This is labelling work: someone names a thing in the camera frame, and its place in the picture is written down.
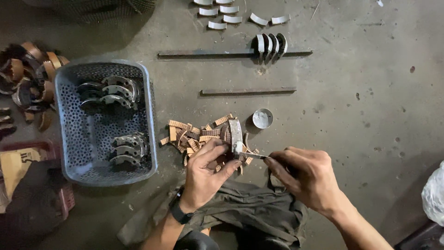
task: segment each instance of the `white plastic bag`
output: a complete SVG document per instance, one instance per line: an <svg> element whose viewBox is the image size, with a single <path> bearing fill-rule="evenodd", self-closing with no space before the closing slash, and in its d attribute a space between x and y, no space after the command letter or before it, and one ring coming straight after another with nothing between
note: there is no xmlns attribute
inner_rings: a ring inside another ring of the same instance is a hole
<svg viewBox="0 0 444 250"><path fill-rule="evenodd" d="M421 196L422 207L427 217L444 226L444 161L429 177Z"/></svg>

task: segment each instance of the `concrete floor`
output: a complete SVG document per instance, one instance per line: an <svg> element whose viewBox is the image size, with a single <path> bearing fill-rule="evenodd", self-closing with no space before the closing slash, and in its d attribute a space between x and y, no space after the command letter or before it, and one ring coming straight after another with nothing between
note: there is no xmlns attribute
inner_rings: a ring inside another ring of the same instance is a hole
<svg viewBox="0 0 444 250"><path fill-rule="evenodd" d="M380 7L373 0L321 1L310 21L315 0L237 0L244 22L218 32L206 30L209 19L197 18L198 7L189 0L164 0L147 22L137 17L115 26L72 24L20 1L3 1L0 47L37 40L70 59L100 55L140 62L154 81L157 138L167 135L163 126L169 119L200 126L232 112L245 123L258 108L268 108L274 123L259 132L247 128L253 133L250 146L263 154L289 145L327 151L341 189L396 244L426 221L420 193L443 159L444 26L439 16L444 2L383 2ZM246 22L252 11L263 18L290 14L292 20L261 29ZM244 48L262 32L284 33L291 46L314 54L271 66L247 59L160 61L155 56L167 49ZM198 95L203 88L269 86L297 86L297 92ZM124 248L115 234L125 221L141 206L155 207L150 196L183 178L181 156L173 147L162 147L159 159L159 173L141 183L76 186L75 208L40 248ZM266 173L255 160L235 178L263 186ZM344 248L335 227L311 212L303 249Z"/></svg>

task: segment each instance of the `dark gray cloth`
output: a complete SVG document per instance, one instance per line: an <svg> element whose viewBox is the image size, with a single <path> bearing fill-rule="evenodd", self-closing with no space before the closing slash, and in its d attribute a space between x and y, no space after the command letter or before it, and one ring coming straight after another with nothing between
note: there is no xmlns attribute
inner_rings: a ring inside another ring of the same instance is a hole
<svg viewBox="0 0 444 250"><path fill-rule="evenodd" d="M120 241L130 245L146 239L168 213L169 203L183 184L181 182L169 193L152 220L145 209L137 212L119 231ZM269 188L228 180L207 204L196 211L179 239L192 230L201 231L228 223L244 230L255 228L288 246L299 247L305 241L307 215L307 207L286 191L278 193Z"/></svg>

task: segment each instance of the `mesh basket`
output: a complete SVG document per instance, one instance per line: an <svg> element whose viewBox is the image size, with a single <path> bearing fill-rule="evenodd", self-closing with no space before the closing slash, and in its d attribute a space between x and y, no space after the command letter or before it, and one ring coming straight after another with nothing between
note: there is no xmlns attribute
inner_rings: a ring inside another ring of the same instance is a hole
<svg viewBox="0 0 444 250"><path fill-rule="evenodd" d="M110 75L143 83L145 106L139 102L137 111L122 108L116 114L86 115L80 109L77 86ZM57 70L55 98L62 129L62 170L68 180L80 185L116 186L148 179L157 171L151 91L147 69L126 60L71 62ZM149 137L147 161L139 168L111 166L108 157L112 140L134 132L144 132Z"/></svg>
<svg viewBox="0 0 444 250"><path fill-rule="evenodd" d="M54 0L53 8L73 20L94 23L154 11L157 0Z"/></svg>

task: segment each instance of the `hand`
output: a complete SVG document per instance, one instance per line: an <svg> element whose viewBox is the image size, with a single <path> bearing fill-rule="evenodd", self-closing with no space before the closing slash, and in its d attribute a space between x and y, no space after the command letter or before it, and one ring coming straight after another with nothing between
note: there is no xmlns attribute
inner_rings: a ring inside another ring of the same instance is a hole
<svg viewBox="0 0 444 250"><path fill-rule="evenodd" d="M228 149L226 142L211 139L190 157L186 166L185 189L179 201L183 212L193 213L205 205L242 164L239 160L231 160L219 172L215 171L218 162L222 165Z"/></svg>
<svg viewBox="0 0 444 250"><path fill-rule="evenodd" d="M288 147L264 162L307 207L331 217L348 199L339 189L330 156L324 151Z"/></svg>

